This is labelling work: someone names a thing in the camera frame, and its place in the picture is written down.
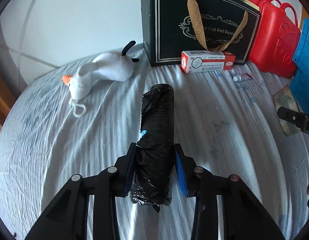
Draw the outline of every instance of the plush toy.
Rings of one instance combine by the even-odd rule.
[[[130,41],[122,52],[112,51],[100,54],[91,63],[79,67],[75,75],[66,75],[62,78],[64,84],[69,87],[71,94],[69,103],[74,106],[76,117],[86,113],[85,105],[78,104],[77,101],[90,93],[94,82],[98,80],[123,82],[132,76],[133,63],[138,62],[139,59],[130,58],[127,52],[135,44],[135,41]],[[81,114],[76,113],[76,106],[84,109]]]

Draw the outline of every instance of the black gift box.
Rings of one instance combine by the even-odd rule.
[[[197,0],[208,48],[227,43],[248,12],[248,23],[226,49],[245,64],[260,18],[247,0]],[[151,66],[180,64],[183,50],[204,50],[189,17],[187,0],[141,0],[144,46]]]

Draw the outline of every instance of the small tube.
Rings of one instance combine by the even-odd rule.
[[[254,76],[251,75],[250,73],[245,73],[245,74],[238,74],[233,77],[234,82],[241,82],[248,79],[254,79]]]

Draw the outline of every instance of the brown ribbon handle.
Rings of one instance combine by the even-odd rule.
[[[196,35],[199,43],[206,50],[212,51],[212,52],[225,50],[234,41],[234,39],[240,34],[240,32],[243,30],[243,28],[248,23],[248,13],[247,13],[247,11],[245,11],[244,15],[243,15],[242,22],[240,23],[240,25],[237,28],[234,35],[232,36],[232,39],[225,44],[221,44],[219,47],[208,49],[207,43],[206,43],[206,36],[205,36],[204,30],[203,30],[201,14],[200,14],[199,6],[198,6],[198,3],[197,3],[196,0],[188,0],[188,11],[189,11],[189,16],[190,16],[190,19],[191,19],[191,22],[192,22],[192,26],[193,26],[195,35]]]

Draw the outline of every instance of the orange beak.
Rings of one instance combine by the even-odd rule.
[[[72,75],[66,75],[66,76],[63,76],[62,77],[62,81],[64,82],[64,84],[66,86],[69,86],[69,83],[70,83],[70,79],[72,78]]]

